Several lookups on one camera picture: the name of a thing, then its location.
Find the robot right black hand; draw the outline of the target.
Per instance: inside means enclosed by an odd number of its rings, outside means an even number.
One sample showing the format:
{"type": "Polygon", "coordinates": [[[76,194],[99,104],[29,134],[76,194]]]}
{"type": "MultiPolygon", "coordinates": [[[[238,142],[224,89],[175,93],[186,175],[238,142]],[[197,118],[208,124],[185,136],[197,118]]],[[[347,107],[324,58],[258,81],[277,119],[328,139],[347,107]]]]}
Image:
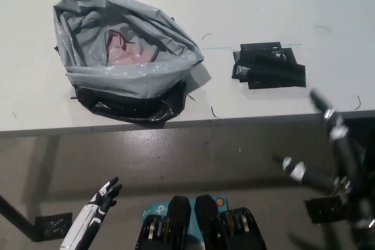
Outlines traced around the robot right black hand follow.
{"type": "Polygon", "coordinates": [[[321,113],[336,162],[335,176],[294,161],[289,156],[273,155],[277,165],[297,183],[328,194],[346,195],[346,220],[358,249],[374,249],[374,175],[365,170],[342,114],[316,90],[309,92],[313,106],[321,113]]]}

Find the robot left white-black hand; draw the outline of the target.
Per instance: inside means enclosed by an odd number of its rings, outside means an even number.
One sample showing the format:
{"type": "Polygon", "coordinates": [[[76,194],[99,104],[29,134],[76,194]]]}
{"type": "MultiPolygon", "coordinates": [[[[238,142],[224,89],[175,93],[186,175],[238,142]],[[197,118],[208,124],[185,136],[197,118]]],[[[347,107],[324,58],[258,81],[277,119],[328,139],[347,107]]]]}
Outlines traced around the robot left white-black hand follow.
{"type": "Polygon", "coordinates": [[[66,234],[60,249],[88,250],[96,237],[109,209],[116,205],[122,188],[118,177],[106,182],[81,209],[66,234]]]}

